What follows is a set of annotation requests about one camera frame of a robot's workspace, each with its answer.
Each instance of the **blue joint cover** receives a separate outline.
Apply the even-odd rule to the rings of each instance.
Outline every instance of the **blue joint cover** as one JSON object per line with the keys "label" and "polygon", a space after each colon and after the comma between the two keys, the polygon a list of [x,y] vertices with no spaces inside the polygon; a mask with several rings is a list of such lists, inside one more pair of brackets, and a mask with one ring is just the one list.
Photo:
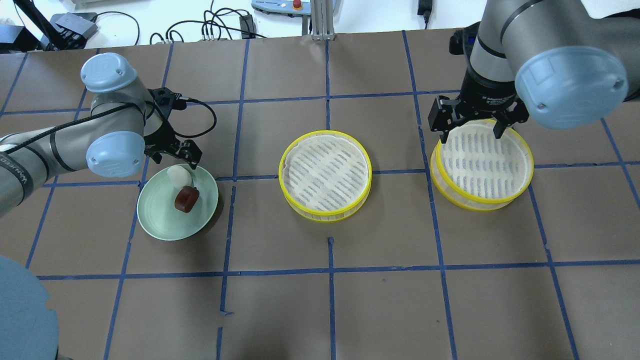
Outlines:
{"label": "blue joint cover", "polygon": [[0,255],[0,359],[56,357],[58,317],[46,308],[48,298],[29,270]]}
{"label": "blue joint cover", "polygon": [[542,126],[569,129],[617,108],[628,92],[627,71],[613,54],[567,46],[542,52],[520,67],[516,91]]}
{"label": "blue joint cover", "polygon": [[128,177],[142,169],[145,140],[132,131],[102,135],[86,151],[91,171],[104,177]]}
{"label": "blue joint cover", "polygon": [[119,90],[138,77],[127,59],[120,54],[104,53],[91,57],[80,70],[86,89],[95,94]]}

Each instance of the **grid line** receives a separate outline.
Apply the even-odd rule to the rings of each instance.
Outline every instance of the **grid line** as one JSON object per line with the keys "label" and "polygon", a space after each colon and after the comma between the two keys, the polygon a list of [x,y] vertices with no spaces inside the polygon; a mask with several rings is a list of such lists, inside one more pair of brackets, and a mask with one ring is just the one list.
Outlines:
{"label": "grid line", "polygon": [[326,75],[326,129],[331,130],[331,92],[329,91],[329,41],[324,41],[324,73]]}
{"label": "grid line", "polygon": [[166,86],[166,78],[169,76],[169,66],[171,65],[171,57],[173,56],[173,43],[169,45],[169,55],[166,57],[166,65],[164,66],[164,75],[162,78],[162,86],[164,88]]}
{"label": "grid line", "polygon": [[29,53],[24,53],[24,57],[22,58],[22,62],[20,63],[20,67],[18,68],[18,72],[15,74],[15,78],[13,79],[13,83],[9,88],[9,92],[6,94],[6,99],[4,100],[4,104],[2,105],[2,109],[0,109],[0,116],[4,115],[4,111],[6,110],[6,106],[9,104],[9,99],[13,94],[13,89],[15,89],[15,85],[18,83],[18,78],[20,77],[20,73],[24,68],[24,64],[27,62],[27,56]]}
{"label": "grid line", "polygon": [[328,238],[329,244],[329,329],[331,334],[331,360],[335,360],[335,288],[333,285],[333,238]]}
{"label": "grid line", "polygon": [[429,192],[429,205],[431,206],[431,219],[433,221],[433,232],[435,234],[436,248],[438,250],[438,266],[440,267],[440,280],[442,283],[442,297],[444,300],[445,315],[447,317],[447,329],[449,330],[449,343],[451,346],[451,357],[453,360],[458,360],[458,351],[456,350],[456,340],[453,332],[453,320],[451,317],[451,305],[449,303],[449,290],[447,288],[447,269],[444,263],[444,256],[442,254],[442,244],[440,242],[440,230],[438,228],[438,215],[436,212],[436,204],[433,200],[433,189],[431,187],[431,174],[427,170],[429,168],[429,161],[427,153],[424,148],[424,134],[422,133],[422,119],[420,117],[420,104],[418,102],[418,93],[415,86],[415,76],[413,73],[413,63],[411,61],[411,51],[409,50],[409,42],[406,39],[406,31],[402,30],[402,38],[404,41],[404,50],[406,52],[406,59],[409,65],[409,75],[411,76],[411,86],[413,90],[413,103],[415,106],[415,118],[418,123],[418,136],[420,138],[420,149],[422,151],[422,160],[424,162],[424,172],[427,176],[427,189]]}
{"label": "grid line", "polygon": [[[487,264],[455,264],[445,265],[447,270],[493,270],[514,268],[546,268],[580,267],[580,266],[625,266],[640,265],[640,259],[619,260],[586,260],[586,261],[554,261],[541,263],[487,263]],[[125,279],[174,279],[182,277],[238,277],[238,276],[279,276],[279,275],[307,275],[337,273],[367,273],[367,272],[429,272],[440,271],[440,265],[415,266],[370,266],[352,268],[306,268],[290,270],[241,270],[241,271],[212,271],[212,272],[168,272],[147,274],[125,274]],[[40,280],[103,280],[119,279],[119,274],[83,274],[83,275],[39,275]]]}
{"label": "grid line", "polygon": [[[229,272],[229,258],[231,257],[231,236],[234,227],[234,206],[236,204],[236,186],[231,187],[231,201],[229,204],[229,221],[227,224],[227,244],[225,245],[225,264],[224,273]],[[228,276],[224,275],[222,278],[222,290],[220,291],[220,311],[226,311],[227,305],[227,280]]]}
{"label": "grid line", "polygon": [[42,216],[40,217],[40,223],[38,224],[38,230],[36,230],[36,234],[33,237],[33,243],[31,244],[31,250],[29,251],[29,256],[27,257],[27,262],[24,264],[25,268],[29,268],[31,266],[31,261],[33,260],[33,254],[36,252],[36,246],[38,246],[38,240],[40,239],[40,233],[42,233],[42,227],[44,226],[44,220],[47,218],[47,212],[49,211],[49,206],[51,205],[51,199],[53,198],[53,191],[55,191],[55,184],[58,182],[58,176],[53,179],[54,187],[49,190],[49,197],[47,198],[47,202],[45,203],[44,209],[42,210]]}
{"label": "grid line", "polygon": [[131,242],[127,242],[127,250],[124,254],[124,260],[122,261],[122,269],[120,270],[120,276],[118,277],[118,289],[116,290],[116,299],[113,302],[113,311],[111,312],[111,320],[109,321],[109,332],[107,333],[107,342],[104,347],[103,360],[109,359],[109,352],[111,351],[111,340],[113,339],[113,331],[116,326],[116,317],[118,316],[118,307],[120,306],[120,298],[122,297],[122,287],[124,286],[125,274],[127,273],[127,264],[129,263],[129,253],[131,252]]}
{"label": "grid line", "polygon": [[240,131],[242,130],[242,112],[244,108],[244,87],[246,85],[246,67],[249,59],[249,44],[250,40],[247,39],[244,46],[244,63],[242,66],[242,80],[240,83],[240,101],[238,102],[238,122],[236,126],[236,146],[234,149],[234,167],[233,167],[233,180],[237,179],[238,175],[238,154],[240,153]]}
{"label": "grid line", "polygon": [[548,247],[545,226],[542,224],[542,217],[540,216],[538,201],[536,201],[536,194],[534,193],[533,185],[531,184],[529,185],[529,196],[531,197],[531,204],[533,205],[533,211],[536,214],[536,221],[538,222],[540,237],[542,238],[542,244],[545,248],[545,253],[547,255],[547,263],[549,266],[549,270],[551,272],[551,279],[553,280],[554,288],[556,290],[558,304],[560,306],[560,313],[562,314],[564,328],[566,329],[566,334],[569,339],[569,345],[571,346],[571,352],[573,354],[574,360],[580,360],[580,355],[578,355],[578,348],[575,346],[575,339],[573,338],[573,331],[571,329],[571,323],[569,322],[569,316],[567,315],[566,308],[564,306],[564,298],[562,296],[562,290],[560,289],[560,283],[558,281],[558,276],[556,274],[556,267],[554,266],[554,260],[553,260],[553,257],[551,256],[551,250]]}
{"label": "grid line", "polygon": [[613,151],[616,153],[616,157],[618,158],[618,165],[622,167],[622,172],[627,178],[627,182],[629,183],[629,187],[631,188],[631,193],[633,194],[634,199],[636,200],[636,206],[640,209],[640,197],[638,197],[638,192],[636,191],[634,181],[631,180],[631,175],[629,174],[629,170],[625,166],[625,162],[622,160],[622,154],[620,154],[620,150],[616,145],[616,141],[613,139],[611,130],[609,130],[609,126],[607,126],[607,121],[604,118],[600,118],[600,122],[602,123],[602,126],[604,127],[604,131],[607,133],[607,136],[609,137],[609,141],[611,142],[611,147],[613,147]]}
{"label": "grid line", "polygon": [[222,326],[218,327],[218,337],[216,338],[216,360],[220,360],[222,353]]}

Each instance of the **black cable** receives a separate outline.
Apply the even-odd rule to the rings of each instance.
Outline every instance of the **black cable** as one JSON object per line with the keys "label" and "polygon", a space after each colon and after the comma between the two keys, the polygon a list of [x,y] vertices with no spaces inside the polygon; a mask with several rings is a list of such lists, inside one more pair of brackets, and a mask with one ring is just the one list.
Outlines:
{"label": "black cable", "polygon": [[218,9],[218,10],[216,11],[216,13],[215,13],[215,14],[218,14],[219,12],[221,12],[221,11],[223,11],[223,10],[227,10],[227,13],[225,13],[225,15],[226,15],[226,14],[229,14],[229,13],[236,13],[236,14],[238,14],[238,16],[240,16],[240,19],[243,19],[243,20],[244,20],[244,24],[246,25],[246,29],[247,29],[247,31],[251,31],[251,30],[252,30],[252,29],[251,29],[251,26],[249,26],[249,22],[248,22],[248,21],[243,17],[243,15],[242,15],[238,10],[234,10],[234,9],[231,9],[231,8],[220,8],[220,9]]}
{"label": "black cable", "polygon": [[171,31],[169,31],[169,39],[171,39],[172,42],[175,42],[175,41],[173,40],[173,36],[171,36],[171,33],[178,34],[178,36],[180,37],[180,40],[182,40],[182,42],[184,42],[184,38],[182,37],[182,35],[178,31],[171,30]]}
{"label": "black cable", "polygon": [[40,140],[40,139],[42,139],[42,138],[44,138],[46,136],[49,136],[49,135],[51,135],[51,134],[53,134],[53,133],[55,133],[57,131],[60,131],[62,129],[66,129],[66,128],[74,126],[74,125],[80,125],[80,124],[82,124],[84,122],[95,120],[95,119],[101,118],[103,116],[116,113],[116,112],[118,112],[120,110],[124,110],[126,108],[130,108],[132,106],[135,106],[135,104],[133,104],[132,102],[128,102],[127,104],[118,106],[117,108],[113,108],[111,110],[107,110],[107,111],[99,113],[99,114],[91,115],[89,117],[85,117],[84,119],[78,119],[78,120],[75,120],[75,121],[72,121],[72,122],[67,122],[66,124],[62,124],[62,125],[58,125],[56,127],[52,127],[51,129],[49,129],[47,131],[44,131],[43,133],[37,134],[36,136],[34,136],[34,137],[32,137],[32,138],[30,138],[28,140],[25,140],[24,142],[16,145],[15,147],[12,147],[11,149],[9,149],[7,151],[4,151],[4,153],[6,155],[12,154],[12,153],[22,149],[23,147],[26,147],[27,145],[29,145],[31,143],[34,143],[34,142],[36,142],[36,141],[38,141],[38,140]]}
{"label": "black cable", "polygon": [[151,34],[151,37],[149,38],[149,45],[152,45],[153,41],[154,41],[154,35],[157,35],[160,37],[160,41],[164,42],[164,38],[162,35],[160,35],[159,33],[153,33]]}
{"label": "black cable", "polygon": [[219,26],[219,27],[221,27],[221,28],[229,29],[229,30],[239,31],[239,32],[241,32],[241,33],[249,34],[249,35],[251,35],[251,36],[255,36],[255,37],[266,38],[266,37],[265,37],[265,36],[263,36],[263,35],[256,34],[256,33],[252,33],[251,31],[245,31],[245,30],[241,30],[241,29],[230,28],[230,27],[228,27],[228,26],[222,26],[222,25],[217,25],[217,26]]}
{"label": "black cable", "polygon": [[104,14],[107,14],[107,13],[118,13],[120,15],[125,15],[125,16],[128,16],[128,17],[132,18],[133,21],[136,22],[136,28],[138,29],[138,36],[136,37],[136,43],[133,44],[133,45],[138,45],[138,42],[140,41],[140,23],[136,20],[135,17],[129,15],[128,13],[124,13],[124,12],[102,12],[102,13],[99,13],[96,16],[92,17],[91,18],[91,22],[95,22],[98,19],[98,16],[104,15]]}
{"label": "black cable", "polygon": [[173,29],[174,27],[180,25],[180,24],[187,24],[187,23],[196,23],[196,24],[205,24],[205,21],[200,21],[200,20],[182,20],[182,21],[178,21],[175,24],[169,26],[169,28],[166,30],[166,32],[164,33],[164,37],[169,38],[169,31],[171,31],[171,29]]}
{"label": "black cable", "polygon": [[225,13],[221,13],[221,14],[219,14],[219,15],[220,15],[220,16],[229,15],[230,13],[232,13],[232,12],[234,12],[234,11],[235,11],[235,12],[246,12],[246,14],[247,14],[247,15],[251,15],[251,13],[250,13],[248,10],[245,10],[245,9],[235,9],[235,10],[233,10],[233,11],[225,12]]}
{"label": "black cable", "polygon": [[[215,12],[215,13],[214,13],[214,12],[211,12],[211,11],[209,11],[209,10],[205,10],[205,11],[204,11],[204,13],[202,14],[202,15],[204,16],[204,21],[207,21],[207,13],[210,13],[210,14],[211,14],[211,16],[212,16],[212,19],[211,19],[211,20],[212,20],[212,21],[214,21],[214,20],[215,20],[215,18],[218,18],[218,19],[220,20],[220,23],[221,23],[223,26],[227,26],[227,25],[225,24],[225,21],[222,19],[222,17],[220,17],[220,16],[217,14],[217,12]],[[227,29],[227,35],[229,35],[229,40],[233,40],[233,38],[231,37],[231,32],[230,32],[228,29]],[[218,35],[218,40],[220,40],[220,38],[221,38],[221,37],[222,37],[222,34],[219,34],[219,35]]]}
{"label": "black cable", "polygon": [[187,97],[187,98],[185,98],[183,100],[185,100],[186,102],[193,102],[194,104],[199,104],[199,105],[202,105],[205,108],[207,108],[207,110],[209,110],[209,112],[211,112],[211,115],[213,115],[213,125],[211,125],[211,127],[209,129],[206,129],[205,131],[202,131],[201,133],[198,133],[196,135],[183,135],[183,134],[178,133],[175,130],[173,131],[174,134],[176,134],[177,136],[179,136],[181,138],[193,139],[193,138],[198,138],[198,137],[200,137],[202,135],[208,134],[211,130],[214,129],[214,127],[216,127],[216,125],[218,124],[218,117],[216,116],[216,112],[213,111],[213,109],[209,105],[207,105],[206,103],[204,103],[204,102],[202,102],[200,100],[192,99],[190,97]]}

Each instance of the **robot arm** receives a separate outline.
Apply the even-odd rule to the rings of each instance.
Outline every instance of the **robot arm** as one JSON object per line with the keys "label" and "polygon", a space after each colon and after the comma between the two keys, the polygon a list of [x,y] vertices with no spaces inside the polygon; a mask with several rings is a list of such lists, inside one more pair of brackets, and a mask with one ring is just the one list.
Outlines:
{"label": "robot arm", "polygon": [[488,0],[482,21],[457,31],[449,51],[465,54],[467,72],[460,95],[439,96],[429,114],[442,142],[491,117],[496,138],[529,114],[568,129],[640,94],[640,19],[592,19],[580,0]]}
{"label": "robot arm", "polygon": [[192,99],[167,88],[148,90],[114,53],[89,59],[81,78],[94,94],[96,119],[0,138],[0,217],[56,175],[90,168],[127,177],[140,171],[145,155],[160,163],[161,154],[169,154],[192,168],[200,161],[195,142],[180,142],[167,121],[172,109],[183,110]]}

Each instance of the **black device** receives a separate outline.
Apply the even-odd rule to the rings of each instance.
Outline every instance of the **black device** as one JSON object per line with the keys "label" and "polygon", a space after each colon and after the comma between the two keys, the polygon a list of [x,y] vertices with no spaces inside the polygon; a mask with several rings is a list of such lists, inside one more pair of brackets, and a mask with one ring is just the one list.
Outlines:
{"label": "black device", "polygon": [[44,50],[83,49],[86,41],[98,30],[92,19],[96,13],[56,14],[47,20],[32,1],[13,0],[22,12],[42,31]]}
{"label": "black device", "polygon": [[424,28],[427,28],[429,24],[429,18],[433,11],[433,0],[419,0],[418,1],[418,15],[424,17]]}
{"label": "black device", "polygon": [[25,53],[40,47],[40,42],[24,26],[0,25],[0,54]]}
{"label": "black device", "polygon": [[257,31],[251,14],[240,16],[240,30],[242,30],[242,38],[255,38]]}

